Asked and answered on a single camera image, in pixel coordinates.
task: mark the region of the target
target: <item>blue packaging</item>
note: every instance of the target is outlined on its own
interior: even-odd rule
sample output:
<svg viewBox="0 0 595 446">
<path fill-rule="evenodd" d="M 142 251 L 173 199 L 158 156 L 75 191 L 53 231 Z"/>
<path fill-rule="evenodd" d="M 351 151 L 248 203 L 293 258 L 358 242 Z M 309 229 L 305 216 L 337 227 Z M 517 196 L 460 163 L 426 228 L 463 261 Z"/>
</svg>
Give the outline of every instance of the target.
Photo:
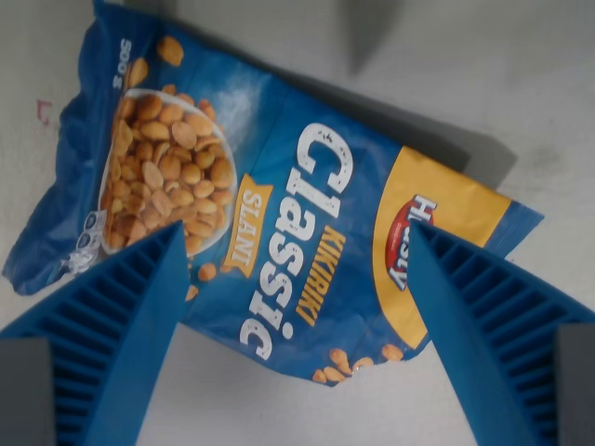
<svg viewBox="0 0 595 446">
<path fill-rule="evenodd" d="M 542 218 L 173 25 L 100 1 L 96 16 L 56 183 L 3 269 L 20 294 L 182 219 L 183 322 L 332 386 L 429 341 L 411 220 L 505 256 Z"/>
</svg>

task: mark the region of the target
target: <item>blue snack bag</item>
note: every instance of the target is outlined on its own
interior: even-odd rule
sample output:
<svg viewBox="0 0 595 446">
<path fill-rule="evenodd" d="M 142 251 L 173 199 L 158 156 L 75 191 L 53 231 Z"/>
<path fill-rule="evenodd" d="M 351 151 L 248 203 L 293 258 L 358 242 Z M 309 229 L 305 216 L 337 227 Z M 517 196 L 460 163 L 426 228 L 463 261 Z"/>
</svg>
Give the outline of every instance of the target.
<svg viewBox="0 0 595 446">
<path fill-rule="evenodd" d="M 183 220 L 183 322 L 334 385 L 429 341 L 407 288 L 412 219 L 505 256 L 542 218 L 175 26 L 96 15 L 56 183 L 3 269 L 20 294 Z"/>
</svg>

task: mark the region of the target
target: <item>red logo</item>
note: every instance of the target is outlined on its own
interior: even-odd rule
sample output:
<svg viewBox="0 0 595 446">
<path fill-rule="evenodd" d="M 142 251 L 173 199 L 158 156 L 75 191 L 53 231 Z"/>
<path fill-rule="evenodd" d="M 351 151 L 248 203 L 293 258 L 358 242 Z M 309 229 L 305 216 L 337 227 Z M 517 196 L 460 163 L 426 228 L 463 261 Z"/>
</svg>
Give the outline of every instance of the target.
<svg viewBox="0 0 595 446">
<path fill-rule="evenodd" d="M 390 226 L 385 259 L 387 272 L 403 291 L 407 286 L 407 259 L 409 258 L 409 223 L 412 219 L 434 224 L 432 212 L 437 204 L 421 195 L 414 195 L 394 218 Z"/>
</svg>

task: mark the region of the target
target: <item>white surface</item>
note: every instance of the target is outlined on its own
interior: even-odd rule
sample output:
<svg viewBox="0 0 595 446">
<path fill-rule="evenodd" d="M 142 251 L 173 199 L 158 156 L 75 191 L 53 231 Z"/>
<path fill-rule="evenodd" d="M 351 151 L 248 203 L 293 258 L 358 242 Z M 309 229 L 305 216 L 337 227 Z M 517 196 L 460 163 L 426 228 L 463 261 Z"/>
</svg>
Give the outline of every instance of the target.
<svg viewBox="0 0 595 446">
<path fill-rule="evenodd" d="M 0 3 L 2 263 L 53 181 L 57 133 L 37 121 L 36 100 L 52 101 L 54 124 L 78 91 L 89 3 Z M 275 65 L 499 140 L 518 155 L 499 190 L 546 215 L 512 258 L 594 308 L 593 3 L 411 0 L 392 13 L 358 3 L 178 0 L 162 11 Z M 4 279 L 0 295 L 0 325 L 41 298 L 14 295 Z M 327 389 L 178 328 L 140 445 L 325 443 L 474 440 L 432 346 Z"/>
</svg>

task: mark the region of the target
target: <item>peanut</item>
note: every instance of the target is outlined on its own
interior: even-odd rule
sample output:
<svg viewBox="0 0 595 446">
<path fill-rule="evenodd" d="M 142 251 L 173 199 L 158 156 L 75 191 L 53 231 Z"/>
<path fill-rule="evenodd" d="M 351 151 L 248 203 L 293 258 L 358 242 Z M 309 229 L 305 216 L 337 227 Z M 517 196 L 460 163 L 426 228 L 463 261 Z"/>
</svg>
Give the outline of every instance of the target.
<svg viewBox="0 0 595 446">
<path fill-rule="evenodd" d="M 217 120 L 215 109 L 208 99 L 201 99 L 198 101 L 198 110 L 203 112 L 213 123 Z"/>
<path fill-rule="evenodd" d="M 326 375 L 322 370 L 318 369 L 316 370 L 316 372 L 314 372 L 312 381 L 314 381 L 315 383 L 326 384 Z"/>
<path fill-rule="evenodd" d="M 134 110 L 137 107 L 137 100 L 134 98 L 122 98 L 120 106 L 120 118 L 130 119 L 134 116 Z"/>
<path fill-rule="evenodd" d="M 145 178 L 145 183 L 151 189 L 161 189 L 164 186 L 164 177 L 161 175 L 159 168 L 151 161 L 145 161 L 142 164 L 142 176 Z"/>
<path fill-rule="evenodd" d="M 192 207 L 201 214 L 214 214 L 217 212 L 217 205 L 207 198 L 197 198 L 194 200 Z"/>
<path fill-rule="evenodd" d="M 199 151 L 194 154 L 194 162 L 201 169 L 208 169 L 215 162 L 215 156 L 210 151 Z"/>
<path fill-rule="evenodd" d="M 215 279 L 217 275 L 217 268 L 212 263 L 205 263 L 198 270 L 198 280 L 201 282 L 209 282 Z"/>
<path fill-rule="evenodd" d="M 183 121 L 173 123 L 171 134 L 176 142 L 184 149 L 191 149 L 196 145 L 196 132 L 188 123 L 184 123 Z"/>
<path fill-rule="evenodd" d="M 169 193 L 169 198 L 176 207 L 188 206 L 194 201 L 194 195 L 184 189 L 173 189 Z"/>
<path fill-rule="evenodd" d="M 189 300 L 193 300 L 197 296 L 198 288 L 196 288 L 194 285 L 190 285 L 190 287 L 188 288 L 188 293 L 186 294 L 186 302 L 188 302 Z"/>
<path fill-rule="evenodd" d="M 194 256 L 198 254 L 203 245 L 203 239 L 196 235 L 186 237 L 186 253 L 188 256 Z"/>
<path fill-rule="evenodd" d="M 198 235 L 202 239 L 208 239 L 213 235 L 213 228 L 202 221 L 187 221 L 184 225 L 192 235 Z"/>
<path fill-rule="evenodd" d="M 170 65 L 179 67 L 184 58 L 184 49 L 178 40 L 166 35 L 157 44 L 157 54 Z"/>
<path fill-rule="evenodd" d="M 149 74 L 149 65 L 147 64 L 147 61 L 143 58 L 136 59 L 130 70 L 127 87 L 132 88 L 140 84 L 145 80 L 147 74 Z"/>
<path fill-rule="evenodd" d="M 355 372 L 360 367 L 369 367 L 370 365 L 374 365 L 374 361 L 372 360 L 372 358 L 368 358 L 366 356 L 365 358 L 361 358 L 361 359 L 357 360 L 356 362 L 354 362 L 353 367 L 351 367 L 351 368 Z"/>
<path fill-rule="evenodd" d="M 191 96 L 187 95 L 186 93 L 179 93 L 176 95 L 176 98 L 182 99 L 184 102 L 194 106 L 194 99 Z"/>
<path fill-rule="evenodd" d="M 201 179 L 192 188 L 192 193 L 196 198 L 206 198 L 215 190 L 215 186 L 208 179 Z"/>
<path fill-rule="evenodd" d="M 201 114 L 187 114 L 184 121 L 194 129 L 194 132 L 199 137 L 208 137 L 213 133 L 213 123 Z"/>
<path fill-rule="evenodd" d="M 324 376 L 328 381 L 332 381 L 333 383 L 342 383 L 345 381 L 345 376 L 337 370 L 335 367 L 326 366 L 323 369 Z"/>
<path fill-rule="evenodd" d="M 386 344 L 382 348 L 382 356 L 388 361 L 400 361 L 403 359 L 403 352 L 393 344 Z"/>
<path fill-rule="evenodd" d="M 233 195 L 228 190 L 217 190 L 211 195 L 211 200 L 219 206 L 226 206 L 233 200 Z"/>
<path fill-rule="evenodd" d="M 219 142 L 220 139 L 217 137 L 200 137 L 196 139 L 194 151 L 201 151 L 202 149 L 206 149 L 211 144 L 219 144 Z"/>
<path fill-rule="evenodd" d="M 162 216 L 169 216 L 174 208 L 174 204 L 162 190 L 156 190 L 152 194 L 152 205 L 155 206 L 157 212 Z"/>
<path fill-rule="evenodd" d="M 137 158 L 141 161 L 150 161 L 152 159 L 152 145 L 150 142 L 140 142 L 137 146 Z"/>
<path fill-rule="evenodd" d="M 140 133 L 155 141 L 163 141 L 169 139 L 169 128 L 164 123 L 158 121 L 149 121 L 140 127 Z"/>
<path fill-rule="evenodd" d="M 230 162 L 225 158 L 217 158 L 211 167 L 211 181 L 218 189 L 226 189 L 231 186 L 232 169 Z"/>
<path fill-rule="evenodd" d="M 181 162 L 176 156 L 166 155 L 159 162 L 159 170 L 164 179 L 178 179 Z"/>
<path fill-rule="evenodd" d="M 176 121 L 179 121 L 184 116 L 184 109 L 178 104 L 165 105 L 159 113 L 159 121 L 164 124 L 172 125 Z"/>
<path fill-rule="evenodd" d="M 137 106 L 137 118 L 148 121 L 159 116 L 164 103 L 158 96 L 149 95 L 139 99 Z"/>
<path fill-rule="evenodd" d="M 167 93 L 168 95 L 174 96 L 176 94 L 176 86 L 173 84 L 167 84 L 167 85 L 163 86 L 161 91 L 163 91 L 164 93 Z"/>
<path fill-rule="evenodd" d="M 124 119 L 118 121 L 115 141 L 113 142 L 113 153 L 115 156 L 124 156 L 132 144 L 132 130 Z"/>
</svg>

